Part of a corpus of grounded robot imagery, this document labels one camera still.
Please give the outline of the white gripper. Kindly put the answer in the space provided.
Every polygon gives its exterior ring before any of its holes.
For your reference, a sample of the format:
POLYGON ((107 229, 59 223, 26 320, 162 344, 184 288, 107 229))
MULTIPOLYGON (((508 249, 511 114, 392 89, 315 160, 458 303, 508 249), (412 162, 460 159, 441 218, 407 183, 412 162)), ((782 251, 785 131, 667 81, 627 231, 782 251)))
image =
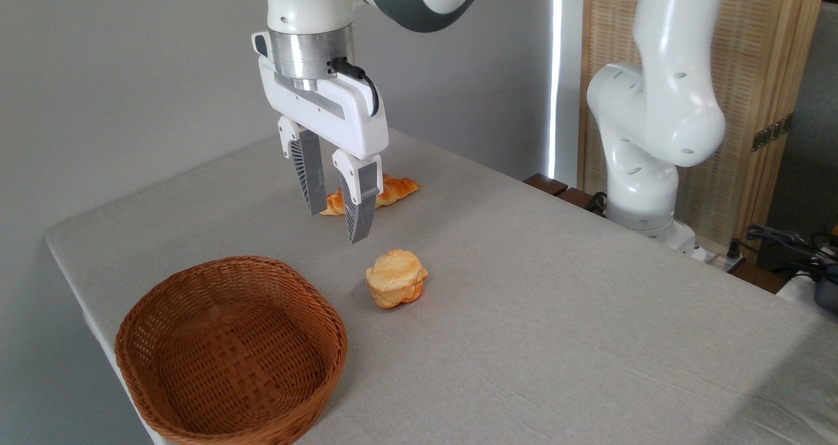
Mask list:
POLYGON ((344 73, 318 79, 316 90, 296 89, 276 72, 268 33, 254 33, 252 45, 259 54, 264 95, 282 115, 278 129, 283 155, 293 162, 311 215, 327 207, 320 136, 338 147, 332 159, 343 191, 348 240, 364 240, 376 198, 384 190, 378 153, 388 147, 389 131, 383 99, 367 81, 344 73))

